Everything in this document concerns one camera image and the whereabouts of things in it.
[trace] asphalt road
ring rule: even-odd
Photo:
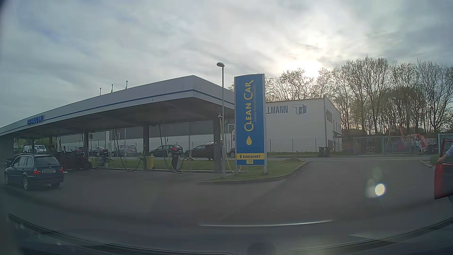
[[[145,246],[170,244],[164,239],[168,236],[190,236],[190,241],[171,243],[187,249],[201,244],[193,238],[198,234],[209,235],[208,243],[216,249],[243,244],[246,234],[255,241],[271,235],[285,249],[294,243],[315,246],[379,239],[443,221],[453,213],[448,200],[434,201],[434,170],[418,158],[332,158],[311,161],[285,181],[196,184],[214,176],[77,171],[69,172],[61,187],[39,188],[27,196],[20,195],[18,187],[2,187],[0,201],[6,212],[62,231]],[[374,188],[380,183],[386,192],[376,196]],[[327,222],[226,227],[317,221]]]

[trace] open car door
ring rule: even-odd
[[[440,156],[453,145],[452,140],[443,140]],[[447,158],[442,164],[436,165],[434,172],[434,199],[453,195],[453,158]]]

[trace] road marking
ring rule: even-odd
[[[433,168],[433,165],[432,165],[431,163],[425,162],[425,161],[423,161],[423,160],[420,160],[420,161],[421,161],[423,164],[425,164],[427,167]]]
[[[282,223],[282,224],[258,224],[258,225],[233,225],[233,224],[199,224],[199,225],[202,227],[283,227],[283,226],[310,225],[310,224],[318,224],[318,223],[326,223],[326,222],[332,222],[332,220],[297,222],[297,223]]]

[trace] building sign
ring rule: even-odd
[[[305,104],[295,104],[293,108],[296,108],[297,115],[307,113],[307,106]]]
[[[27,125],[33,125],[44,121],[44,115],[36,116],[27,120]]]
[[[304,104],[294,104],[293,108],[296,110],[296,115],[307,113],[307,106]],[[275,105],[266,107],[266,114],[274,113],[288,113],[287,105]]]
[[[288,113],[288,106],[287,105],[276,105],[276,106],[268,106],[266,114],[274,114],[274,113]]]
[[[267,163],[264,74],[236,76],[234,85],[236,164],[264,166]]]

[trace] street lamp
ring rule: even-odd
[[[224,70],[225,70],[225,64],[222,62],[217,63],[218,67],[222,68],[222,174],[225,174],[225,164],[226,164],[226,154],[227,154],[227,149],[225,148],[225,144],[227,143],[225,140],[225,99],[223,97],[223,90],[225,88],[225,83],[224,83]]]

